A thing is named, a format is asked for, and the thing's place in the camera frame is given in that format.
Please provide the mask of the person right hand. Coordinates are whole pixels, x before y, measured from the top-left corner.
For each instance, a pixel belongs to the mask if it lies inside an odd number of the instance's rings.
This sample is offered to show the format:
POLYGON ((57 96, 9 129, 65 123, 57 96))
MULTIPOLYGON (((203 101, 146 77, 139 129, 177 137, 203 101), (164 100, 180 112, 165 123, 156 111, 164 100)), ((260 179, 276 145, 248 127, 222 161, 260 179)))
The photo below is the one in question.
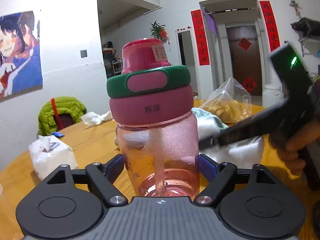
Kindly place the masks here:
POLYGON ((279 159, 293 175, 300 176, 306 166, 306 162, 299 158, 298 150, 314 141, 319 142, 319 130, 319 119, 314 118, 288 140, 285 150, 277 148, 279 159))

